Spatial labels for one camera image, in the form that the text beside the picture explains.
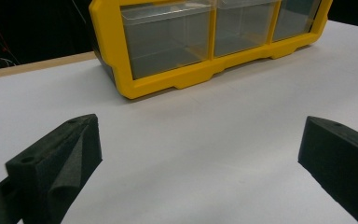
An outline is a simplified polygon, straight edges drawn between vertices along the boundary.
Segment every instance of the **storage drawer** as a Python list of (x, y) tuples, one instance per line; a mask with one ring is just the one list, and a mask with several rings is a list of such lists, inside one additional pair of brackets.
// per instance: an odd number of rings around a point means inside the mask
[(214, 56), (266, 43), (277, 0), (218, 0)]
[(122, 9), (133, 79), (205, 60), (210, 10), (207, 1)]
[(321, 0), (282, 0), (274, 41), (310, 31)]

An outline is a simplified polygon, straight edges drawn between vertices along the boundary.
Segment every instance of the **dark background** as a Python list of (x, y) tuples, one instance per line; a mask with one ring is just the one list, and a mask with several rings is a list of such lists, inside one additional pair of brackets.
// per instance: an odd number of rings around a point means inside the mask
[[(0, 67), (91, 51), (90, 1), (0, 0)], [(335, 0), (329, 20), (358, 25), (358, 1)]]

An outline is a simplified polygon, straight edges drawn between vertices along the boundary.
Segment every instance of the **yellow plastic organizer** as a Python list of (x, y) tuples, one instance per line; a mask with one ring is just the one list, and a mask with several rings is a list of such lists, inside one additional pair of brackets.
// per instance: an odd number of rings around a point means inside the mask
[(92, 0), (97, 56), (136, 98), (315, 42), (332, 0)]

